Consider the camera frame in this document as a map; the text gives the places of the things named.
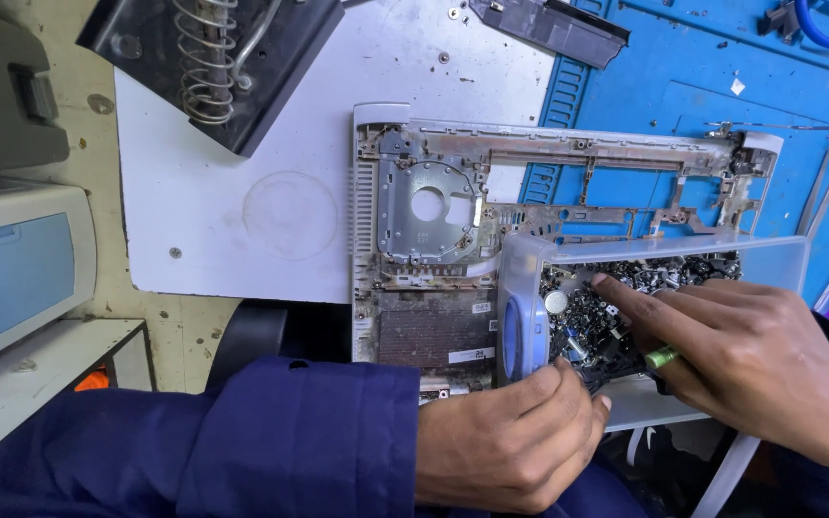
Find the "black chair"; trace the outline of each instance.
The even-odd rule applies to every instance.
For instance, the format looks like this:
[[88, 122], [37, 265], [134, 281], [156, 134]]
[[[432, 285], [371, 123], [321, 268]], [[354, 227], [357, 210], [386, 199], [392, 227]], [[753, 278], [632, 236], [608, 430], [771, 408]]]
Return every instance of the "black chair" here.
[[225, 383], [266, 355], [350, 361], [350, 304], [242, 300], [219, 340], [206, 387]]

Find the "metal screw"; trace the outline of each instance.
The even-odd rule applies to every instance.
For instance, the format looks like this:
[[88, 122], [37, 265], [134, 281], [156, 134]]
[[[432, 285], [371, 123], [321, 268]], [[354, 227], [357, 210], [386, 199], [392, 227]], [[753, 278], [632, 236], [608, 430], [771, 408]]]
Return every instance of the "metal screw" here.
[[136, 59], [143, 55], [143, 44], [132, 34], [114, 34], [110, 38], [110, 50], [127, 59]]

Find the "cable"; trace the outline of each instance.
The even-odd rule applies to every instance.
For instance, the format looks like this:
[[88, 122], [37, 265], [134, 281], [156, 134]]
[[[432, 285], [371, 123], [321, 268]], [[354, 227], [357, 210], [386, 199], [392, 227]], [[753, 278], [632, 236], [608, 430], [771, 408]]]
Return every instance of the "cable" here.
[[799, 18], [799, 25], [801, 30], [811, 41], [821, 45], [825, 49], [829, 49], [829, 36], [821, 32], [812, 22], [811, 11], [808, 8], [808, 0], [795, 0], [795, 15]]

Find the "blue workbench mat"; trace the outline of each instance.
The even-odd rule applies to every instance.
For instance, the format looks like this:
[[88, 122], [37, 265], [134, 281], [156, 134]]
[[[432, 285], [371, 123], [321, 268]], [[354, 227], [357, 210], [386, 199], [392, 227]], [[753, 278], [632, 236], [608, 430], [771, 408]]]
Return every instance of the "blue workbench mat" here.
[[[654, 135], [701, 136], [706, 122], [734, 120], [772, 124], [829, 124], [829, 51], [802, 38], [790, 43], [777, 33], [760, 37], [756, 22], [775, 1], [576, 0], [577, 6], [632, 30], [629, 46], [605, 70], [557, 56], [540, 125]], [[829, 35], [829, 0], [812, 8]], [[735, 79], [745, 88], [735, 95]], [[795, 233], [801, 209], [829, 146], [829, 132], [743, 128], [780, 135], [786, 143], [757, 221], [755, 235]], [[577, 204], [583, 171], [532, 164], [521, 191], [524, 203]], [[824, 179], [823, 195], [828, 177]], [[669, 205], [673, 173], [598, 169], [589, 205]], [[752, 186], [759, 197], [763, 182]], [[704, 221], [716, 182], [686, 183], [682, 205], [699, 207]], [[647, 233], [651, 212], [637, 217]], [[743, 228], [753, 216], [745, 215]], [[669, 228], [665, 236], [689, 230]], [[812, 243], [802, 295], [809, 304], [829, 282], [829, 210]]]

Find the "white label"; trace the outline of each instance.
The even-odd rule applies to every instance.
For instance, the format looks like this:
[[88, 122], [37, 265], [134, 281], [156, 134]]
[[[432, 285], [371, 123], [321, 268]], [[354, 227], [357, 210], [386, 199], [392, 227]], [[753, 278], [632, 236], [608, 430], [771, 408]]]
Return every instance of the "white label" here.
[[450, 363], [460, 363], [463, 361], [473, 361], [475, 359], [486, 359], [494, 357], [494, 347], [486, 347], [484, 349], [472, 349], [468, 351], [456, 351], [450, 353]]

